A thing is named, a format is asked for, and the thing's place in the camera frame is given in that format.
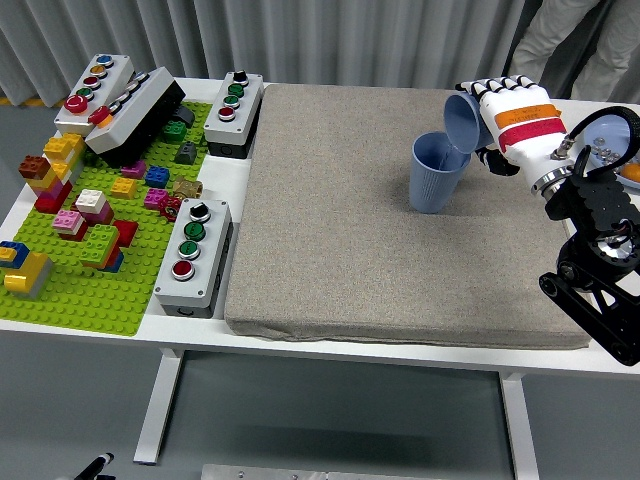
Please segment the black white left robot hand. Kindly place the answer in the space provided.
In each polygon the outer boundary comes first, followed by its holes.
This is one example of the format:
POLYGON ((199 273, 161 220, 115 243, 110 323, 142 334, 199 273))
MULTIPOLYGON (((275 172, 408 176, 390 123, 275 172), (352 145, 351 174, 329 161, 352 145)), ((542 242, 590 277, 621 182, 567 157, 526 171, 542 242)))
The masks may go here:
POLYGON ((95 480, 103 469, 113 461, 113 459, 114 455, 111 452, 106 452, 97 456, 74 477, 74 480, 95 480))

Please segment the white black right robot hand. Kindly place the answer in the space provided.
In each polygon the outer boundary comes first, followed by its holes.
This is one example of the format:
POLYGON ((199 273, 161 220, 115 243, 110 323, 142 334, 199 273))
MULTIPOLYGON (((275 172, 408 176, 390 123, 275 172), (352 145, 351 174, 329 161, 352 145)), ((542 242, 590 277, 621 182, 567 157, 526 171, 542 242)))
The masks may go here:
POLYGON ((552 157, 567 130, 546 89, 530 78, 514 75, 464 81, 456 89, 476 101, 498 152, 520 169, 530 188, 548 173, 571 164, 552 157))

